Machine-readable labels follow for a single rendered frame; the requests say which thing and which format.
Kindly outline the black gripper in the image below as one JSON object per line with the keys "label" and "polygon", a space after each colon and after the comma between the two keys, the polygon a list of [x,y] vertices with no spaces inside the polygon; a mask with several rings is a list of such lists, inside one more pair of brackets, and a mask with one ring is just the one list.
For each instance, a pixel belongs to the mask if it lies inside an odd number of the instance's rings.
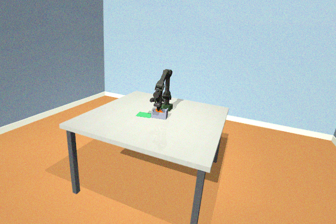
{"label": "black gripper", "polygon": [[164,102],[164,99],[163,99],[163,96],[159,96],[157,99],[156,99],[156,103],[154,103],[154,106],[157,107],[157,110],[159,111],[161,106],[162,106],[162,101]]}

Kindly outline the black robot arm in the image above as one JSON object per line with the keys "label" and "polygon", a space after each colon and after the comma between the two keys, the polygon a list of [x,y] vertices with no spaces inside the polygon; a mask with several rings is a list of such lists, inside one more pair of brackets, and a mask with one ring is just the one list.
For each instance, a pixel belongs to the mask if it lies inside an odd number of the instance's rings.
{"label": "black robot arm", "polygon": [[[153,93],[154,97],[150,99],[150,102],[156,102],[156,99],[159,96],[163,95],[163,99],[164,99],[163,104],[169,105],[169,101],[171,100],[171,93],[169,91],[171,75],[172,75],[172,70],[170,70],[170,69],[163,70],[163,74],[162,74],[160,80],[157,82],[157,84],[155,86],[154,90],[156,90],[156,91]],[[165,85],[164,85],[164,81],[165,81]],[[164,87],[165,87],[165,91],[163,93]]]}

